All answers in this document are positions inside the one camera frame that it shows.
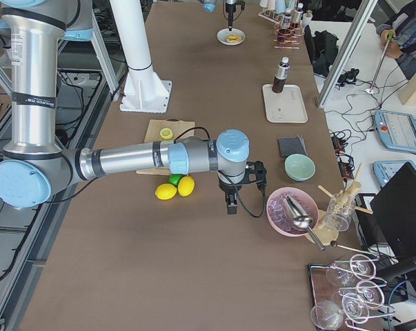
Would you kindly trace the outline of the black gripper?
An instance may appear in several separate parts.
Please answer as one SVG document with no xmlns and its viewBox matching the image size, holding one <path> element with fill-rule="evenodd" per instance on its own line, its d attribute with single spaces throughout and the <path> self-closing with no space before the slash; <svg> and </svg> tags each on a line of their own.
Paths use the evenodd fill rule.
<svg viewBox="0 0 416 331">
<path fill-rule="evenodd" d="M 225 0 L 224 1 L 224 8 L 226 13 L 228 14 L 228 29 L 232 29 L 233 27 L 233 16 L 237 10 L 237 6 L 241 7 L 241 10 L 245 8 L 245 1 L 242 0 Z"/>
<path fill-rule="evenodd" d="M 261 161 L 247 161 L 237 174 L 228 174 L 219 170 L 219 187 L 224 192 L 228 214 L 237 213 L 237 192 L 245 185 L 256 185 L 257 189 L 266 195 L 266 169 Z"/>
</svg>

